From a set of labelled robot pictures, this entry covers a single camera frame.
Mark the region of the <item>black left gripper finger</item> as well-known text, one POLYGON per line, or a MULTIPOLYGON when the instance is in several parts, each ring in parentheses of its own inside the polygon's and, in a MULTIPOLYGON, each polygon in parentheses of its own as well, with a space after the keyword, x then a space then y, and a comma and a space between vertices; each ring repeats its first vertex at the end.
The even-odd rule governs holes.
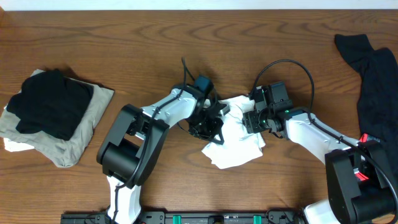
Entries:
POLYGON ((228 104, 216 102, 215 104, 208 107, 208 113, 213 117, 222 117, 230 112, 228 104))
POLYGON ((224 144, 224 137, 223 137, 223 133, 222 133, 222 124, 221 125, 217 125, 215 127, 215 129, 212 132, 212 142, 215 144, 219 144, 219 145, 223 145, 224 144))

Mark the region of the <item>folded black garment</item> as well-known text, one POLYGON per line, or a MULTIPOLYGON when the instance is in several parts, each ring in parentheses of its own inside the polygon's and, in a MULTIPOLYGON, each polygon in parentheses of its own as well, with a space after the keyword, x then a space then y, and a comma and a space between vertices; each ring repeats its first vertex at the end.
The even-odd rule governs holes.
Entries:
POLYGON ((21 92, 10 99, 6 110, 20 119, 16 130, 21 134, 43 131, 68 141, 93 93, 91 85, 67 78, 60 70, 49 70, 26 79, 21 92))

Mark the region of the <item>white printed t-shirt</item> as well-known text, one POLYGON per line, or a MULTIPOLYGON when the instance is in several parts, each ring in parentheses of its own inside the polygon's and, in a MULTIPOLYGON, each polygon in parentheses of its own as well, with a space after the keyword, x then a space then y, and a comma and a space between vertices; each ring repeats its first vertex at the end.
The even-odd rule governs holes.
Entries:
POLYGON ((219 169, 241 166, 263 156, 262 148, 266 145, 261 134, 249 134, 243 125, 245 112, 254 109, 254 102, 244 95, 221 100, 230 111, 223 116, 221 132, 223 144, 208 143, 201 151, 219 169))

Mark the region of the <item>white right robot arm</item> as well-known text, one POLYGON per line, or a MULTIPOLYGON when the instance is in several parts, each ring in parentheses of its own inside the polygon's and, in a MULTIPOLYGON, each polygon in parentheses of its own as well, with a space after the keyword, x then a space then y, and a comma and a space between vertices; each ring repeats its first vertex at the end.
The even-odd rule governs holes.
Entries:
POLYGON ((397 222, 397 186, 378 142, 348 138, 306 108, 250 111, 243 125, 299 144, 325 165, 328 197, 304 208, 307 223, 370 223, 387 214, 397 222))

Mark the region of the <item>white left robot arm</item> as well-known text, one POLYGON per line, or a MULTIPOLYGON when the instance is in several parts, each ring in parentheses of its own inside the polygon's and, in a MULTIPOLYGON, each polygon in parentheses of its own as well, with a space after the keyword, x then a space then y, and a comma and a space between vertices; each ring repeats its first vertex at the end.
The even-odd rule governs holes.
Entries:
POLYGON ((187 120, 189 133, 199 139, 223 144, 222 117, 229 106, 208 101, 211 90, 175 85, 158 102, 137 108, 127 104, 108 131, 96 160, 111 189, 106 213, 110 223, 134 223, 141 213, 141 187, 153 171, 170 128, 187 120))

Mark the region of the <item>black garment at right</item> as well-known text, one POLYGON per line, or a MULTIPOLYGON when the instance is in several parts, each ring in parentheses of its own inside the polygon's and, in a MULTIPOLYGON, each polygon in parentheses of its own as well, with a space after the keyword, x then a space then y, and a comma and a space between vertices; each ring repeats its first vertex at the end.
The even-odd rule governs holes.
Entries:
POLYGON ((386 47, 374 49, 365 34, 336 34, 335 45, 361 78, 360 131, 380 140, 397 175, 397 60, 386 47))

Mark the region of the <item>folded white garment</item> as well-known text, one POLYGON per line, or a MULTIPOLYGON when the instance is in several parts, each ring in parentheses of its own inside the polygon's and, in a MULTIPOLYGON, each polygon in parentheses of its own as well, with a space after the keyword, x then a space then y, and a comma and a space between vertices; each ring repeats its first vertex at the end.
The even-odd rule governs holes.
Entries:
POLYGON ((27 139, 16 130, 20 119, 13 113, 7 111, 7 105, 1 114, 1 137, 4 139, 5 150, 19 152, 34 149, 27 144, 27 139))

